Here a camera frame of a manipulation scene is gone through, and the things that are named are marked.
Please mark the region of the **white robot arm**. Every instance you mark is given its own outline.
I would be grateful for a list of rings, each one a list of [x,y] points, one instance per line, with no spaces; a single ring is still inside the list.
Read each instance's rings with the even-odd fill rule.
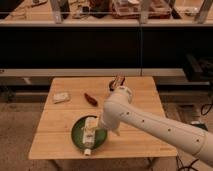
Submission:
[[[105,99],[98,126],[118,134],[120,123],[126,123],[213,167],[213,133],[145,112],[132,105],[131,101],[132,91],[126,86],[118,86]]]

